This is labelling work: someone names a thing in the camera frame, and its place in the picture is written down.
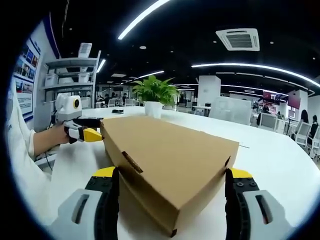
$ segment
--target black cable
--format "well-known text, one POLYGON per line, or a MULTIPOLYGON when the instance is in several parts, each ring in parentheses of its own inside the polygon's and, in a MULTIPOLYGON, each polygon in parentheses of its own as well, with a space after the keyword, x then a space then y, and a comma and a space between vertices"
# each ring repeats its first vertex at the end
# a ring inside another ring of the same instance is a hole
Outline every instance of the black cable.
MULTIPOLYGON (((52 123, 52 119, 53 119, 53 117, 56 115, 56 112, 57 112, 57 110, 55 110, 55 111, 53 112, 53 115, 51 116, 51 119, 50 119, 49 126, 46 128, 47 130, 50 128, 50 125, 51 125, 51 123, 52 123)), ((53 172, 52 167, 51 167, 51 165, 50 165, 50 163, 49 163, 49 160, 48 160, 47 152, 48 152, 48 151, 45 151, 45 152, 44 152, 44 154, 45 154, 45 159, 46 159, 46 162, 47 162, 48 165, 49 165, 49 168, 51 169, 51 172, 53 172)))

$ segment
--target box flap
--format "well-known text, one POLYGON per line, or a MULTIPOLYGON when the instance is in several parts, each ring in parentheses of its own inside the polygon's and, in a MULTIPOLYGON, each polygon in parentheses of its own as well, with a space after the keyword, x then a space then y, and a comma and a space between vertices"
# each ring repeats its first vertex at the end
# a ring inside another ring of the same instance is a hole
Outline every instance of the box flap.
POLYGON ((177 209, 221 173, 227 160, 231 167, 239 147, 238 142, 146 116, 104 119, 102 126, 136 165, 136 173, 177 209))

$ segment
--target potted plant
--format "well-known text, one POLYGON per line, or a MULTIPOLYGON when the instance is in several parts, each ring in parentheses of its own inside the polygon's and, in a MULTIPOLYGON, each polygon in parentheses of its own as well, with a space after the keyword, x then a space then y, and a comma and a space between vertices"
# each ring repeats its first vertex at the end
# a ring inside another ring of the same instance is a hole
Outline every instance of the potted plant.
POLYGON ((168 84, 171 79, 161 81, 151 75, 143 81, 133 82, 137 84, 133 87, 133 92, 144 102, 145 115, 159 119, 164 105, 174 105, 174 96, 179 95, 179 90, 168 84))

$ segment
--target green plant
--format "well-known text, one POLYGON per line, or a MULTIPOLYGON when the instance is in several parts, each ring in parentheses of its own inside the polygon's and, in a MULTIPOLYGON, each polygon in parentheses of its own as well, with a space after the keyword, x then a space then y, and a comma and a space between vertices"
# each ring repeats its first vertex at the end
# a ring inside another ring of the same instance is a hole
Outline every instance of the green plant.
POLYGON ((142 81, 134 81, 137 85, 133 87, 133 93, 144 102, 160 102, 167 106, 174 104, 174 96, 179 96, 179 90, 175 86, 169 86, 168 82, 158 80, 154 75, 142 81))

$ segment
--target shelf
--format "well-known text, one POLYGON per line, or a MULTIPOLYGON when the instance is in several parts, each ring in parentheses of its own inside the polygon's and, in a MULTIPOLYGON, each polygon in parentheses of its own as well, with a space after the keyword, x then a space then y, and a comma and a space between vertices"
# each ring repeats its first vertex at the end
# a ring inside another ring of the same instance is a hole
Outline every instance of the shelf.
POLYGON ((97 63, 97 58, 93 57, 70 57, 61 58, 55 61, 47 62, 49 69, 61 68, 94 68, 97 63))
POLYGON ((90 77, 94 74, 92 71, 70 71, 70 72, 61 72, 56 73, 60 79, 62 78, 75 78, 78 77, 78 74, 90 74, 90 77))
POLYGON ((88 86, 93 86, 93 83, 92 82, 87 82, 87 83, 72 82, 72 83, 57 84, 53 86, 45 86, 42 89, 56 90, 56 89, 70 89, 70 88, 88 87, 88 86))

